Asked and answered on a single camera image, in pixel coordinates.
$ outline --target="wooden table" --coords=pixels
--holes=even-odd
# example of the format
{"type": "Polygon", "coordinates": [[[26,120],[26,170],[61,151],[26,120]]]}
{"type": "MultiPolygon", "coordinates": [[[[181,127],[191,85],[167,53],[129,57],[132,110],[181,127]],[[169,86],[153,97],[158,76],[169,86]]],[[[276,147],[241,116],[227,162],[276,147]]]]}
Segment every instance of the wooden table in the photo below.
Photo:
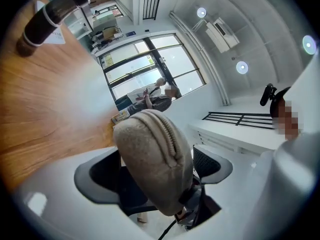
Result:
{"type": "Polygon", "coordinates": [[[103,70],[65,25],[66,44],[17,54],[34,2],[16,15],[0,52],[0,171],[9,190],[47,163],[114,145],[118,110],[103,70]]]}

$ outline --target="black railing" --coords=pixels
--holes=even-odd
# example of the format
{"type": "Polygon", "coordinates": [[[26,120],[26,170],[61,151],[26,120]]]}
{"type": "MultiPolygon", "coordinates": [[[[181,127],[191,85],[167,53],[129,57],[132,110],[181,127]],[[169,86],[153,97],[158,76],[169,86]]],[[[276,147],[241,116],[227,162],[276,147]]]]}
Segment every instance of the black railing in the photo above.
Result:
{"type": "Polygon", "coordinates": [[[270,114],[209,112],[202,120],[274,130],[270,114]]]}
{"type": "Polygon", "coordinates": [[[160,0],[144,0],[143,19],[156,19],[160,0]]]}

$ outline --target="white ceiling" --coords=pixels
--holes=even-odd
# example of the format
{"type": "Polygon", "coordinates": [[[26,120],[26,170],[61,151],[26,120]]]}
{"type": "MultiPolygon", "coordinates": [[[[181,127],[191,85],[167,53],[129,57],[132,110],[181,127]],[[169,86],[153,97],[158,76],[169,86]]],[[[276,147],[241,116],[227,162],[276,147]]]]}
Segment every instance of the white ceiling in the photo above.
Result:
{"type": "Polygon", "coordinates": [[[207,21],[221,17],[240,41],[220,53],[205,33],[205,24],[195,33],[231,98],[243,93],[256,95],[255,91],[268,83],[290,85],[311,59],[300,46],[311,30],[290,0],[178,0],[174,12],[191,29],[200,20],[196,14],[199,7],[207,10],[207,21]],[[247,74],[236,71],[238,61],[249,65],[247,74]]]}

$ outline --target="ceiling air conditioner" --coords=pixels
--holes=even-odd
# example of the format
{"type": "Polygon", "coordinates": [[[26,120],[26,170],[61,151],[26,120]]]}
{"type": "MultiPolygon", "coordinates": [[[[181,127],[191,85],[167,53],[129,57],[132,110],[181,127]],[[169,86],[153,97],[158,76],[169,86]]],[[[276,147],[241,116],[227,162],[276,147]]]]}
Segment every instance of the ceiling air conditioner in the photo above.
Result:
{"type": "Polygon", "coordinates": [[[208,22],[206,26],[207,30],[205,32],[212,39],[220,53],[224,53],[239,44],[234,32],[221,18],[218,18],[213,24],[208,22]]]}

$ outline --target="black cable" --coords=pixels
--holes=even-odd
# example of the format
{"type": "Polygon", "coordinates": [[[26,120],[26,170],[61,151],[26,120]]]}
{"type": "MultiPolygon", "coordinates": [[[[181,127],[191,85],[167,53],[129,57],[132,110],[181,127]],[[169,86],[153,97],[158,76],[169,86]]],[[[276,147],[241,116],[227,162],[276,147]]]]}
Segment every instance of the black cable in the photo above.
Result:
{"type": "Polygon", "coordinates": [[[162,238],[164,238],[165,235],[169,232],[169,230],[170,230],[170,229],[173,227],[173,225],[176,224],[176,223],[177,223],[177,220],[174,220],[174,221],[170,224],[170,226],[168,226],[168,227],[166,228],[166,230],[163,231],[162,235],[159,237],[158,240],[161,240],[162,238]]]}

